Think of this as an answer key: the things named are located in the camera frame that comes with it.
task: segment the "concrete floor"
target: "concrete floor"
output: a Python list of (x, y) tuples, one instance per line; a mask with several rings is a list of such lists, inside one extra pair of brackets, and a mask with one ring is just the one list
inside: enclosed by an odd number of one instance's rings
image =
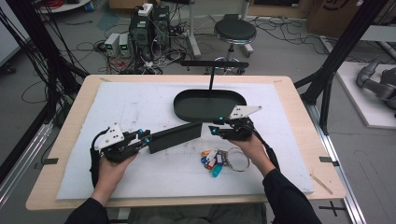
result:
[[(83, 42), (94, 43), (104, 40), (105, 35), (112, 32), (125, 32), (128, 29), (128, 16), (116, 15), (107, 8), (102, 7), (93, 13), (83, 10), (73, 10), (56, 15), (57, 20), (65, 22), (82, 22), (81, 25), (67, 25), (60, 23), (60, 29), (70, 49), (76, 58), (81, 59), (81, 64), (91, 74), (103, 74), (101, 67), (105, 66), (103, 57), (96, 52), (77, 50), (78, 44)], [(202, 28), (197, 34), (213, 34), (214, 22), (209, 17), (195, 19), (196, 26)], [(299, 32), (301, 36), (309, 35), (304, 28), (304, 21), (296, 21), (301, 26), (289, 25), (293, 33)], [(285, 40), (274, 38), (282, 36), (279, 28), (269, 30), (268, 26), (262, 25), (266, 30), (258, 29), (256, 40), (251, 44), (255, 52), (246, 58), (245, 54), (237, 49), (235, 57), (250, 64), (246, 75), (256, 76), (288, 76), (293, 81), (300, 80), (316, 72), (327, 55), (324, 48), (316, 38), (309, 38), (309, 44), (291, 44)], [(283, 31), (287, 38), (295, 38), (296, 35), (288, 34), (286, 26)], [(198, 45), (202, 52), (200, 60), (214, 60), (225, 54), (228, 46), (221, 43), (213, 35), (198, 35)], [(79, 48), (88, 48), (90, 44), (79, 45)], [(351, 53), (354, 58), (370, 61), (380, 55), (383, 61), (389, 61), (389, 56), (381, 49), (373, 47), (365, 42), (359, 45)], [(3, 162), (8, 153), (15, 147), (25, 130), (41, 110), (43, 103), (28, 104), (22, 99), (22, 93), (30, 86), (39, 81), (35, 75), (33, 66), (23, 52), (17, 53), (11, 62), (17, 68), (17, 73), (8, 74), (4, 70), (0, 75), (0, 120), (2, 127), (0, 132), (0, 162)], [(191, 68), (190, 72), (179, 64), (172, 64), (163, 69), (164, 74), (197, 74), (205, 72), (204, 68)], [(41, 101), (44, 99), (44, 85), (34, 85), (23, 95), (26, 101)], [(364, 126), (355, 107), (348, 98), (345, 90), (337, 78), (332, 87), (332, 99), (329, 112), (329, 133), (332, 143), (340, 158), (349, 183), (357, 197), (358, 203), (367, 223), (396, 223), (396, 191), (392, 190), (396, 185), (396, 176), (391, 171), (396, 168), (393, 161), (396, 158), (395, 130), (373, 129)], [(32, 212), (28, 211), (24, 204), (37, 179), (40, 170), (35, 169), (35, 164), (40, 161), (44, 150), (50, 145), (51, 139), (42, 147), (37, 158), (21, 179), (19, 185), (8, 198), (6, 204), (0, 210), (0, 222), (8, 223), (59, 223), (63, 222), (70, 210)], [(342, 201), (332, 201), (336, 207), (344, 208)], [(350, 223), (347, 212), (344, 210), (320, 209), (320, 206), (331, 206), (329, 201), (312, 202), (319, 218), (323, 223)], [(268, 220), (272, 220), (272, 212), (268, 211)], [(114, 217), (117, 211), (109, 211)]]

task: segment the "black stool seat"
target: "black stool seat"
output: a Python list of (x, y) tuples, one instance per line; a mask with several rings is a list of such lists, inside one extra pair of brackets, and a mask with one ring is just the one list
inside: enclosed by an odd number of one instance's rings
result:
[(256, 28), (247, 21), (222, 20), (215, 25), (215, 36), (230, 44), (246, 45), (254, 40), (256, 34)]

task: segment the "metal ring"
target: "metal ring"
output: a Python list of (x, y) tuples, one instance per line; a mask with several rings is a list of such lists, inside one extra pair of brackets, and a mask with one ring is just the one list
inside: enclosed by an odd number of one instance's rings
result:
[[(239, 153), (244, 154), (244, 156), (247, 158), (247, 167), (246, 167), (246, 168), (244, 168), (244, 169), (242, 169), (242, 170), (236, 170), (236, 169), (233, 168), (233, 165), (231, 164), (231, 162), (230, 162), (230, 160), (229, 160), (229, 158), (230, 158), (230, 151), (233, 150), (233, 149), (237, 150), (236, 152), (239, 152)], [(227, 162), (230, 164), (230, 165), (229, 165), (230, 168), (231, 168), (232, 170), (236, 171), (236, 172), (244, 172), (244, 171), (246, 171), (246, 170), (248, 169), (248, 167), (250, 166), (250, 159), (249, 159), (248, 156), (244, 153), (244, 151), (242, 151), (242, 149), (239, 148), (239, 147), (232, 147), (232, 148), (230, 148), (230, 149), (227, 151), (226, 160), (227, 160)]]

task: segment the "person's arm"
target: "person's arm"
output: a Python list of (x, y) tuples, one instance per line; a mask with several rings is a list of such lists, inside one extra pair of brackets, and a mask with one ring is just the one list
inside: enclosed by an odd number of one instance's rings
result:
[(244, 142), (230, 142), (240, 147), (262, 173), (265, 195), (276, 216), (274, 223), (321, 223), (305, 195), (268, 159), (256, 136)]
[(85, 203), (76, 208), (67, 218), (65, 224), (107, 224), (109, 223), (106, 203), (113, 194), (128, 165), (136, 156), (120, 164), (114, 164), (102, 157), (99, 166), (99, 179), (95, 189)]

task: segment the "hand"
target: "hand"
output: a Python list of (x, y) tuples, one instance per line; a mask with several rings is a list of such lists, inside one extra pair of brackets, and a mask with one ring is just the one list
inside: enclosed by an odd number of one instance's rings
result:
[(120, 164), (112, 163), (103, 156), (99, 165), (99, 178), (92, 198), (105, 206), (111, 194), (116, 189), (128, 165), (137, 156), (134, 155)]
[(251, 162), (257, 166), (263, 176), (266, 176), (270, 171), (275, 169), (275, 166), (268, 159), (264, 151), (262, 142), (254, 134), (246, 141), (230, 140), (230, 142), (242, 149), (245, 155), (251, 159)]

